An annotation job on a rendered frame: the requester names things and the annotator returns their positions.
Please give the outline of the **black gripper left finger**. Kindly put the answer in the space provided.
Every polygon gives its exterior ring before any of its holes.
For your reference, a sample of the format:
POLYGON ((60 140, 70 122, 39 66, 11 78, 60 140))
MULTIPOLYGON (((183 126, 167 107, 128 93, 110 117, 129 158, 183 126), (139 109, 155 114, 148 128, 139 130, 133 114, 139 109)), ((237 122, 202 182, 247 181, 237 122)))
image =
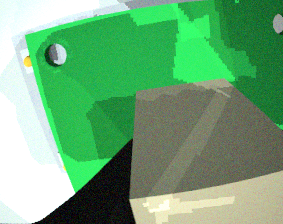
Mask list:
POLYGON ((78 192, 31 224, 136 224, 129 201, 133 139, 78 192))

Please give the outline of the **green board with corner holes and square handle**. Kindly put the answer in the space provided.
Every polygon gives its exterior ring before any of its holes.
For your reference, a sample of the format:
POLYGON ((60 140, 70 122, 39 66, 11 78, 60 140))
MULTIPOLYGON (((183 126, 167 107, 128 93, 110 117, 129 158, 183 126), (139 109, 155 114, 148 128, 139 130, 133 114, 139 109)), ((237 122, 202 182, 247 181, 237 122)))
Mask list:
POLYGON ((74 192, 133 139, 136 224, 283 224, 278 14, 283 0, 197 0, 25 35, 74 192))

